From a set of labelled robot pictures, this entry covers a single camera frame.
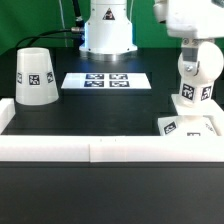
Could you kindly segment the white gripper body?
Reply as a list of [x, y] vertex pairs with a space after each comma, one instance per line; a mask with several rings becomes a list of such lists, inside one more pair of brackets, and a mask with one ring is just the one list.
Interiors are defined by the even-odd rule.
[[153, 10], [169, 36], [224, 37], [224, 0], [154, 0]]

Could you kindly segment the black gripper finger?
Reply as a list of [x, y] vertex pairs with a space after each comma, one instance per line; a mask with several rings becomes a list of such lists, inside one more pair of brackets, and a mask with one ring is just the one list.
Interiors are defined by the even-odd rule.
[[187, 75], [196, 76], [199, 68], [198, 50], [200, 41], [198, 39], [182, 39], [182, 60], [184, 72]]

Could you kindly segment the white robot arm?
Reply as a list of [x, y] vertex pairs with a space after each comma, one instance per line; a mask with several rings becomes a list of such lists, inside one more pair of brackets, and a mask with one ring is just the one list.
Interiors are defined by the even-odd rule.
[[[134, 52], [132, 23], [126, 16], [127, 0], [91, 0], [91, 15], [84, 25], [85, 57], [114, 60]], [[171, 37], [182, 40], [179, 70], [186, 76], [219, 75], [224, 56], [214, 44], [224, 37], [224, 0], [154, 0], [156, 19]]]

